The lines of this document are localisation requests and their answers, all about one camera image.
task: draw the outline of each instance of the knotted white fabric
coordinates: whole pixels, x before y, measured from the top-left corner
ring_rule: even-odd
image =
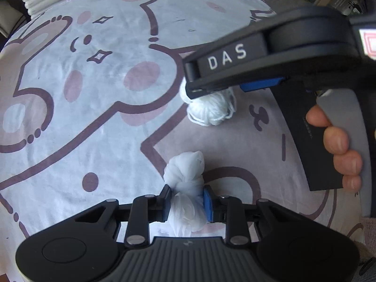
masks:
[[[219,125],[232,117],[236,111],[236,98],[232,88],[191,100],[185,91],[185,78],[180,85],[180,97],[188,104],[188,119],[193,123],[210,126]]]
[[[167,222],[174,235],[189,237],[206,224],[203,188],[204,156],[201,151],[186,152],[170,159],[163,179],[172,189]]]

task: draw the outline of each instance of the cartoon bear print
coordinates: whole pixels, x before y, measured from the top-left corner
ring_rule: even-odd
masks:
[[[0,152],[12,153],[32,143],[46,130],[53,115],[53,99],[41,88],[20,89],[25,66],[72,23],[57,16],[27,35],[10,41],[0,55]],[[21,119],[14,121],[18,114]]]
[[[275,14],[264,0],[175,1],[179,7],[165,13],[159,23],[173,28],[183,45],[214,41]],[[161,29],[159,33],[160,41],[167,47],[172,47],[174,41],[170,29]]]

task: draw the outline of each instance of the white yarn ball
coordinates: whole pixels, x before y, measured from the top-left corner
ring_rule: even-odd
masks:
[[[210,126],[230,119],[236,111],[236,98],[232,88],[191,100],[185,91],[185,78],[180,85],[180,97],[188,104],[187,115],[193,123]]]

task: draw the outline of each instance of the metal screw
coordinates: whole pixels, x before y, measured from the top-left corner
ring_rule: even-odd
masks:
[[[127,237],[127,243],[129,245],[139,245],[142,244],[145,241],[145,238],[142,235],[130,235]]]
[[[230,243],[233,245],[245,245],[249,242],[249,239],[244,235],[235,235],[230,238]]]

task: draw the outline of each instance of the gripper handle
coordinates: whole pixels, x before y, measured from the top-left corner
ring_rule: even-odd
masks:
[[[349,148],[356,150],[362,156],[360,203],[362,216],[369,217],[372,207],[371,157],[366,126],[358,98],[350,89],[330,89],[317,98],[317,104],[334,126],[347,132],[350,140]]]

